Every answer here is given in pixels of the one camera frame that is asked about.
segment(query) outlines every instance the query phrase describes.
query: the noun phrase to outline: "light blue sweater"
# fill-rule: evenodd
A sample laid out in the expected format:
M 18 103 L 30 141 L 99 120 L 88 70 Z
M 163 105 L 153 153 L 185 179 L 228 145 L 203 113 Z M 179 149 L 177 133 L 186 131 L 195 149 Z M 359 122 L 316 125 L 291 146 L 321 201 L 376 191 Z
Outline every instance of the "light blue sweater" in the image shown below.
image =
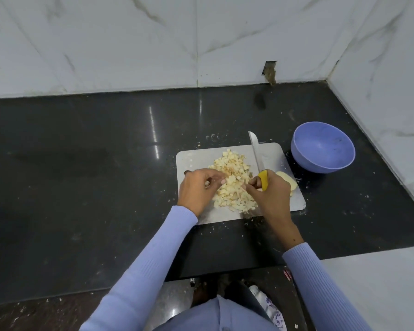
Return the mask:
M 142 331 L 179 246 L 198 222 L 172 207 L 161 228 L 123 274 L 80 331 Z M 370 331 L 370 327 L 322 267 L 307 243 L 284 253 L 314 325 L 319 331 Z M 269 321 L 218 296 L 183 311 L 156 330 L 276 331 Z

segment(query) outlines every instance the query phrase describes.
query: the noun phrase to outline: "sleeve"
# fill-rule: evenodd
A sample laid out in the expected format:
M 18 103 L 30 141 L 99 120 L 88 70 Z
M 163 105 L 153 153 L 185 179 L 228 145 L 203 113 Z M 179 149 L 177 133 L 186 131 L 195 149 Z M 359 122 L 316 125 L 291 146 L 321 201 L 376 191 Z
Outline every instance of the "sleeve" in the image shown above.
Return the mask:
M 295 246 L 282 257 L 293 274 L 317 330 L 371 331 L 307 243 Z
M 161 228 L 83 323 L 80 331 L 141 331 L 187 233 L 198 222 L 173 206 Z

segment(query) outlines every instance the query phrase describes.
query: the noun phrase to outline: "empty bowl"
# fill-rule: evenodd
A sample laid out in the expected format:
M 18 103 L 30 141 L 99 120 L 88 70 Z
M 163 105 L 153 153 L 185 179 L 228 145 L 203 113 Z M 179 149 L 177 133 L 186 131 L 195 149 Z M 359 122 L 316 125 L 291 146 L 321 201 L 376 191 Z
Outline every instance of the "empty bowl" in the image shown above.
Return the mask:
M 307 171 L 331 173 L 349 166 L 356 150 L 351 139 L 337 127 L 307 122 L 294 131 L 291 154 Z

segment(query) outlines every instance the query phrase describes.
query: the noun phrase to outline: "cutting board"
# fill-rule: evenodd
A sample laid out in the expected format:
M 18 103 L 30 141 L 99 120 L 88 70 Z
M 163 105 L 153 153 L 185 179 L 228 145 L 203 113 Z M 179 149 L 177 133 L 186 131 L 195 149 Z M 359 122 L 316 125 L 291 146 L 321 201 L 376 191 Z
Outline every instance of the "cutting board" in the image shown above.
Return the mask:
M 254 176 L 257 175 L 258 171 L 256 166 L 256 158 L 251 145 L 181 151 L 178 152 L 176 156 L 178 190 L 182 180 L 184 180 L 185 171 L 194 171 L 195 169 L 206 168 L 212 165 L 213 161 L 222 157 L 222 153 L 227 149 L 235 151 L 238 154 L 243 154 L 245 156 L 244 162 L 250 166 L 250 172 L 252 172 Z M 288 165 L 287 158 L 285 158 L 284 152 L 282 151 L 281 145 L 277 143 L 259 144 L 259 150 L 261 152 L 265 168 L 271 169 L 275 172 L 282 171 L 287 173 L 289 176 L 294 177 L 291 168 Z M 298 187 L 293 191 L 293 195 L 290 197 L 290 211 L 298 211 L 303 209 L 305 209 L 305 199 Z M 256 208 L 256 211 L 253 211 L 251 215 L 260 216 L 261 213 L 259 209 Z M 199 217 L 198 224 L 231 221 L 243 217 L 243 214 L 239 211 L 232 211 L 226 206 L 215 208 L 212 201 Z

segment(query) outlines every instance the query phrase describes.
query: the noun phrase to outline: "blue bowl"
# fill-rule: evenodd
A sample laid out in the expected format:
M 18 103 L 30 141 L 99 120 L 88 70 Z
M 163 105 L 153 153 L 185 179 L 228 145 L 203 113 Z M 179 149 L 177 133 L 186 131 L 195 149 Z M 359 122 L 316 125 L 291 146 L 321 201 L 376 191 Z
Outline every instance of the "blue bowl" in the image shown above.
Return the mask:
M 307 171 L 331 173 L 349 166 L 356 150 L 351 139 L 337 127 L 307 122 L 294 131 L 291 154 Z

